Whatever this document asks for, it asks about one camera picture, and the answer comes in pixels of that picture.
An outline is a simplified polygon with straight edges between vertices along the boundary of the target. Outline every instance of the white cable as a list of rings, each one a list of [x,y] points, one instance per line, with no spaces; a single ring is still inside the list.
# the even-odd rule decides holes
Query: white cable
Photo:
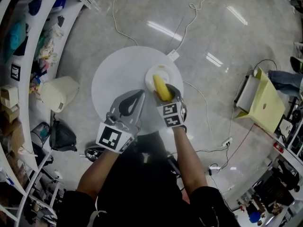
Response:
[[[198,88],[196,88],[194,85],[190,84],[187,81],[183,81],[183,82],[186,84],[189,84],[191,87],[193,87],[195,90],[197,90],[204,98],[204,100],[206,102],[206,118],[207,118],[207,123],[208,123],[208,129],[209,129],[209,132],[211,133],[210,123],[209,123],[209,119],[208,119],[208,102],[207,102],[206,98],[204,97],[203,93]]]
[[[115,16],[114,16],[114,5],[115,5],[115,0],[113,1],[112,14],[113,14],[114,22],[115,22],[116,31],[117,31],[119,34],[122,34],[122,35],[126,36],[127,38],[130,38],[131,40],[133,40],[133,41],[136,43],[136,45],[138,46],[138,43],[136,42],[135,39],[133,39],[131,36],[128,36],[128,35],[126,35],[126,34],[120,32],[120,31],[117,29],[117,23],[116,23],[116,19],[115,19]]]
[[[192,23],[193,23],[193,22],[195,21],[195,19],[197,18],[197,16],[198,16],[198,10],[201,10],[201,8],[202,8],[202,2],[204,2],[204,0],[202,0],[202,1],[200,2],[200,8],[199,8],[199,9],[197,9],[197,8],[195,7],[195,5],[194,5],[192,2],[189,4],[189,7],[190,7],[191,9],[194,9],[194,10],[195,10],[196,16],[194,17],[193,21],[191,21],[191,22],[185,27],[185,33],[184,33],[183,39],[182,39],[182,41],[181,41],[179,47],[176,49],[176,51],[177,51],[178,49],[180,49],[181,45],[183,44],[183,42],[184,42],[184,40],[185,40],[187,28],[188,28],[189,26],[191,26]]]

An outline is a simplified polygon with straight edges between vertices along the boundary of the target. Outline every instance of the gray tile floor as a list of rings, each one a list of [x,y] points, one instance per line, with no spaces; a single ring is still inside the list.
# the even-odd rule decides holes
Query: gray tile floor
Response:
[[[100,63],[111,53],[133,46],[134,42],[115,31],[111,15],[113,0],[95,0],[102,9],[83,9],[77,19],[60,61],[58,76],[70,75],[80,83],[74,100],[58,114],[77,135],[78,152],[54,152],[54,164],[67,189],[75,189],[90,165],[79,157],[87,145],[96,140],[100,118],[91,99],[91,83]],[[201,0],[116,0],[118,29],[137,40],[139,45],[169,53],[177,48],[178,35],[184,36],[185,26]],[[232,12],[240,14],[242,21]],[[174,36],[148,26],[153,22]],[[301,39],[301,21],[287,0],[205,0],[194,24],[178,50],[175,61],[184,80],[199,88],[208,100],[212,134],[206,121],[206,104],[193,88],[185,85],[188,106],[187,127],[195,149],[216,149],[229,136],[232,103],[242,78],[260,60],[273,59],[279,70],[291,71],[289,57],[294,53],[294,41]],[[210,53],[223,64],[217,67],[206,59]],[[274,69],[271,62],[260,65]],[[253,125],[247,119],[233,121],[233,143],[230,157]],[[239,150],[220,173],[213,175],[224,195],[234,194],[246,182],[272,150],[271,139],[257,127],[245,139]],[[226,153],[198,153],[205,167],[212,163],[222,166]]]

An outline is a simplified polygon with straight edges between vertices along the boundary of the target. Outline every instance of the shoe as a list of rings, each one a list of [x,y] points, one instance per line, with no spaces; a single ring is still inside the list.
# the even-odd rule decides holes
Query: shoe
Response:
[[[300,62],[297,58],[291,56],[290,64],[292,65],[292,68],[296,73],[302,74],[302,72],[303,72],[303,63],[302,62]]]

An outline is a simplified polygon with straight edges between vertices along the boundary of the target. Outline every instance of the black bag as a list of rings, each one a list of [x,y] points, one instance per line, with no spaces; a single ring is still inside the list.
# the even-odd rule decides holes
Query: black bag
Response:
[[[50,145],[53,150],[57,151],[77,151],[75,147],[76,135],[59,120],[53,116],[53,127],[51,131]]]

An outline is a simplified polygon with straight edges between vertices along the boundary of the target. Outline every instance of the white trash bin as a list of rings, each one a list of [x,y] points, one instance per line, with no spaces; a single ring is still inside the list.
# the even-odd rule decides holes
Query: white trash bin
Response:
[[[79,87],[77,82],[66,76],[44,83],[39,87],[39,92],[43,103],[59,113],[75,97]]]

